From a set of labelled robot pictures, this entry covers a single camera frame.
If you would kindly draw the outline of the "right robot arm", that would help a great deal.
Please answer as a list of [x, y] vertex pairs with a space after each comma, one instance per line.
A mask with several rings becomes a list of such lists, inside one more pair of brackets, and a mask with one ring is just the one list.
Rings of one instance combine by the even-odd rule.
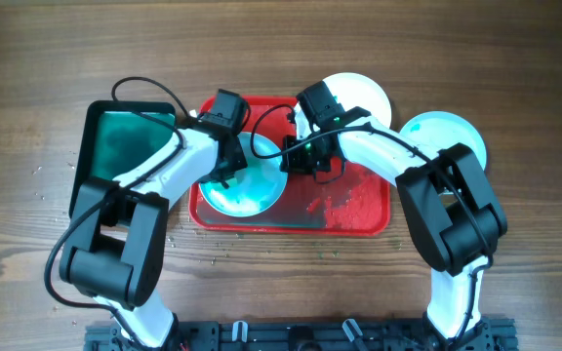
[[481, 323], [482, 275], [494, 264], [506, 215], [469, 146], [437, 149], [414, 141], [375, 112], [317, 82], [297, 95], [288, 117], [297, 135], [283, 157], [306, 168], [337, 156], [396, 187], [412, 242], [431, 269], [429, 332], [443, 348], [461, 349]]

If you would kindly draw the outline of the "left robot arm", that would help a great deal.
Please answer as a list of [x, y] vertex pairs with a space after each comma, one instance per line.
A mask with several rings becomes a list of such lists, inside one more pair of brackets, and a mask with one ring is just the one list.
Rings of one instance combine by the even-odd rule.
[[50, 252], [44, 283], [55, 291], [51, 278], [57, 268], [60, 278], [88, 299], [73, 302], [58, 293], [54, 299], [108, 312], [119, 328], [106, 336], [110, 349], [185, 349], [180, 321], [156, 290], [168, 214], [192, 184], [226, 182], [246, 167], [241, 131], [173, 129], [160, 150], [114, 180], [91, 175], [98, 132], [82, 136], [70, 224]]

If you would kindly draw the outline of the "green scrubbing sponge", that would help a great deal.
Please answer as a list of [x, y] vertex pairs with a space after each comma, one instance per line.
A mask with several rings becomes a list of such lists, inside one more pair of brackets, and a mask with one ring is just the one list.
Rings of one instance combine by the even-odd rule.
[[213, 181], [213, 185], [219, 186], [220, 188], [230, 188], [235, 187], [239, 184], [239, 180], [233, 176], [231, 178], [216, 179]]

